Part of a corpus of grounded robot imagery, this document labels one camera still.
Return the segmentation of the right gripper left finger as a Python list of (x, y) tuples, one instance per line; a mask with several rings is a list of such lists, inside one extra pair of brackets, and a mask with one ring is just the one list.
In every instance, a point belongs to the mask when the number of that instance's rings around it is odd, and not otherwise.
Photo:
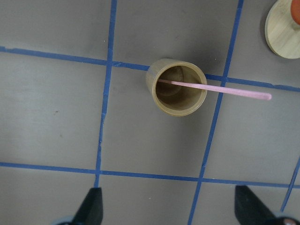
[(91, 188), (79, 207), (71, 225), (100, 225), (103, 220), (102, 188)]

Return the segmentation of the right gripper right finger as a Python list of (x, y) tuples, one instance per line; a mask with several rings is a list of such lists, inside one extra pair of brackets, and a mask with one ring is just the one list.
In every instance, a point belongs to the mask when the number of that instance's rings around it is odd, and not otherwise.
[(240, 225), (280, 225), (281, 219), (248, 186), (236, 186), (234, 213)]

